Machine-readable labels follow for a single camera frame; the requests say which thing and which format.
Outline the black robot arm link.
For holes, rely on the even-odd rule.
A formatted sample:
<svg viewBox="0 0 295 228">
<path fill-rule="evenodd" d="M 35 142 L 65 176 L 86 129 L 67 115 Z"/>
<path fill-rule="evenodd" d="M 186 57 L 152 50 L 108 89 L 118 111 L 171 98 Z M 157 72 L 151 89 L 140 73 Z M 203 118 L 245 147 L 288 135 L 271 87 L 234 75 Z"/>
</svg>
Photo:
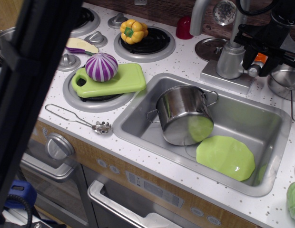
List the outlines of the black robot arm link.
<svg viewBox="0 0 295 228">
<path fill-rule="evenodd" d="M 65 44 L 80 0 L 26 0 L 0 72 L 0 216 Z"/>
</svg>

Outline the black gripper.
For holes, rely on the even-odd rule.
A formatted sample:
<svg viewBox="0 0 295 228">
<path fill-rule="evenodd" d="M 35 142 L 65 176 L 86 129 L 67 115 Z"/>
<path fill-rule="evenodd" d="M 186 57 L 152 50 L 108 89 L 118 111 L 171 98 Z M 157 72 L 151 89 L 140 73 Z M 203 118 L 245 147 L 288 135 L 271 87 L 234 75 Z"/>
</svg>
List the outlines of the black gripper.
<svg viewBox="0 0 295 228">
<path fill-rule="evenodd" d="M 270 11 L 270 21 L 264 26 L 240 24 L 234 41 L 245 48 L 242 66 L 245 70 L 261 57 L 264 65 L 259 77 L 269 75 L 278 65 L 286 64 L 295 68 L 295 47 L 286 42 L 290 30 L 295 27 L 295 0 L 274 0 L 268 6 L 247 11 L 241 1 L 236 1 L 237 9 L 245 16 L 257 16 Z"/>
</svg>

